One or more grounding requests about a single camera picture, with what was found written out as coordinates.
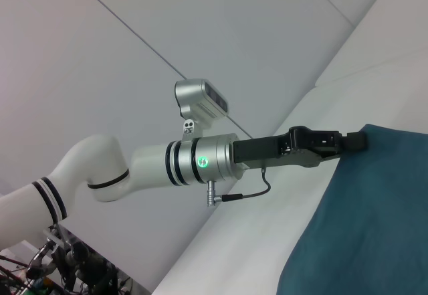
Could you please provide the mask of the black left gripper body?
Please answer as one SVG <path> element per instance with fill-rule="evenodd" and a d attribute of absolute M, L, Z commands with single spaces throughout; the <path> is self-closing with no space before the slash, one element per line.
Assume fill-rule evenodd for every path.
<path fill-rule="evenodd" d="M 248 169 L 295 165 L 317 167 L 342 153 L 342 135 L 338 131 L 291 127 L 285 134 L 239 140 L 233 143 L 233 162 Z"/>

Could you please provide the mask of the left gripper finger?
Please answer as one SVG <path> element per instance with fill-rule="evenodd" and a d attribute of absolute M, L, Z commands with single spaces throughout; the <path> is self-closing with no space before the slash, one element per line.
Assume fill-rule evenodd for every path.
<path fill-rule="evenodd" d="M 342 153 L 363 151 L 367 146 L 365 132 L 343 135 L 338 131 L 313 131 L 310 135 L 310 152 L 315 157 L 337 157 Z"/>

